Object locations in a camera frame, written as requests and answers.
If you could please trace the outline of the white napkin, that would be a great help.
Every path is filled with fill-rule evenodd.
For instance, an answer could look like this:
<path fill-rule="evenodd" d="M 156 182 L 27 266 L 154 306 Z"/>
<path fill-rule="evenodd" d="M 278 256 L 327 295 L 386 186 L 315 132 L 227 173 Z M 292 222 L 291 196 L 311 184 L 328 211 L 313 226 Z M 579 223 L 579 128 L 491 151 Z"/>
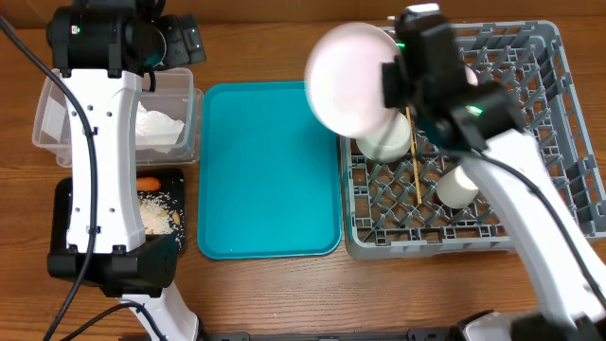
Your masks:
<path fill-rule="evenodd" d="M 169 153 L 177 143 L 185 123 L 168 115 L 148 111 L 141 102 L 135 120 L 135 146 L 148 147 L 160 153 Z"/>

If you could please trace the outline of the white cup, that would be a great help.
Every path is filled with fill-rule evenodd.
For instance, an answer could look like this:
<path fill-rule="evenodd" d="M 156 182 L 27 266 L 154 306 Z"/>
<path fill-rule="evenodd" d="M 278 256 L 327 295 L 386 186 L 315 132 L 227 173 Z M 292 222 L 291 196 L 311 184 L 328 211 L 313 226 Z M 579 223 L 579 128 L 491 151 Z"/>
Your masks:
<path fill-rule="evenodd" d="M 437 182 L 437 198 L 442 204 L 462 209 L 472 203 L 479 189 L 461 166 L 443 175 Z"/>

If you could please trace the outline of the orange carrot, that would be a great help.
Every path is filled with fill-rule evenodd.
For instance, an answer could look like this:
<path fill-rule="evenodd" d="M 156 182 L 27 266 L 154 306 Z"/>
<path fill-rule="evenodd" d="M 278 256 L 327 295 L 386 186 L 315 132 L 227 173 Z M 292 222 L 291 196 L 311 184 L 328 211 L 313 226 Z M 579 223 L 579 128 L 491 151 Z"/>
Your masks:
<path fill-rule="evenodd" d="M 155 177 L 139 177 L 136 179 L 137 191 L 156 191 L 161 188 L 161 182 Z"/>

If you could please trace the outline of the large white plate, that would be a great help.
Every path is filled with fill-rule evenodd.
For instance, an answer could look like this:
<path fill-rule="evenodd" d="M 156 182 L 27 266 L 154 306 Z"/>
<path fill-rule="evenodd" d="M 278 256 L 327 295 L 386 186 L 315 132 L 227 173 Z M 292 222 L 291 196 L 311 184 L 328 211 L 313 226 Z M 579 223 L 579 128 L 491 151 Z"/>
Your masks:
<path fill-rule="evenodd" d="M 361 137 L 395 115 L 384 106 L 385 63 L 399 54 L 381 29 L 348 23 L 328 31 L 313 47 L 305 67 L 305 93 L 316 118 L 345 137 Z"/>

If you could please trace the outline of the food scraps pile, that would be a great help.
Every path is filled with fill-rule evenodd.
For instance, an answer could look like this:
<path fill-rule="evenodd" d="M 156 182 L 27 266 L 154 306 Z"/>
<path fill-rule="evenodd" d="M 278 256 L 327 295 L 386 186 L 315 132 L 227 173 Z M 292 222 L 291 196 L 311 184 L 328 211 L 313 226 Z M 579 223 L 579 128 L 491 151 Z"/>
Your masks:
<path fill-rule="evenodd" d="M 137 195 L 146 234 L 171 235 L 182 251 L 186 243 L 186 215 L 183 203 L 163 191 L 139 191 Z"/>

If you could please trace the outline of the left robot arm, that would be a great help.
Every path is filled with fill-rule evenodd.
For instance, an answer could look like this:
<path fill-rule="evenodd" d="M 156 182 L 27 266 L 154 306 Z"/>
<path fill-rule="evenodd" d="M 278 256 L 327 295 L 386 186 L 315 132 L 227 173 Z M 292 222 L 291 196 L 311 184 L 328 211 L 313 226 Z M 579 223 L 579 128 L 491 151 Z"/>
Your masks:
<path fill-rule="evenodd" d="M 145 75 L 179 65 L 172 54 L 194 24 L 161 1 L 77 1 L 46 28 L 71 134 L 69 213 L 52 228 L 47 270 L 98 287 L 136 315 L 154 340 L 195 340 L 199 317 L 175 281 L 179 245 L 150 236 L 136 195 L 135 116 Z"/>

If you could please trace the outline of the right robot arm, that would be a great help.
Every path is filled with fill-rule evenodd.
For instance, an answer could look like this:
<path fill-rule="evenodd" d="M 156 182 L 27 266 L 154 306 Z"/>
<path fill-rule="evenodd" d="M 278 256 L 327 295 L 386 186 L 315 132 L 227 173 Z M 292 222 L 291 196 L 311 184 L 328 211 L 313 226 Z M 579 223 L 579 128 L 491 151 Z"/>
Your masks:
<path fill-rule="evenodd" d="M 498 215 L 539 299 L 534 313 L 483 313 L 462 323 L 464 340 L 602 340 L 605 265 L 553 185 L 534 138 L 495 82 L 469 83 L 461 62 L 414 69 L 384 63 L 383 102 L 412 106 L 435 145 L 459 158 Z"/>

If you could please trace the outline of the wooden chopstick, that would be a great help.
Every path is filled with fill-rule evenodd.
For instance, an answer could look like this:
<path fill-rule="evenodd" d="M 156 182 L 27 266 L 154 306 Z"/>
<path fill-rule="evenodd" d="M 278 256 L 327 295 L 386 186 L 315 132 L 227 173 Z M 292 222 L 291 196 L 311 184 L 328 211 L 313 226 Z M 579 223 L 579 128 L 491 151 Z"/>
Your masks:
<path fill-rule="evenodd" d="M 415 181 L 415 189 L 416 189 L 416 196 L 417 196 L 417 202 L 418 205 L 422 205 L 422 196 L 421 196 L 421 192 L 420 192 L 420 180 L 419 180 L 419 167 L 418 167 L 418 159 L 417 159 L 417 147 L 416 147 L 416 135 L 415 135 L 415 129 L 414 129 L 414 124 L 412 122 L 412 115 L 410 112 L 410 107 L 406 107 L 405 108 L 405 114 L 406 114 L 406 118 L 408 120 L 409 123 L 409 128 L 410 128 L 410 154 L 411 154 L 411 162 L 413 165 L 413 177 L 414 177 L 414 181 Z"/>

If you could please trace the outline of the green-rimmed white bowl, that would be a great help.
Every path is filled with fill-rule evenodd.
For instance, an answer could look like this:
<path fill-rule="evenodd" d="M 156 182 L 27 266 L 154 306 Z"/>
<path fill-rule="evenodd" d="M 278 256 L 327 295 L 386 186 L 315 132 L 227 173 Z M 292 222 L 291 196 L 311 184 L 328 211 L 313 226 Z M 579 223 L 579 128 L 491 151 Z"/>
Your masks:
<path fill-rule="evenodd" d="M 389 163 L 405 156 L 411 148 L 411 127 L 406 116 L 397 113 L 386 125 L 357 138 L 356 145 L 366 158 Z"/>

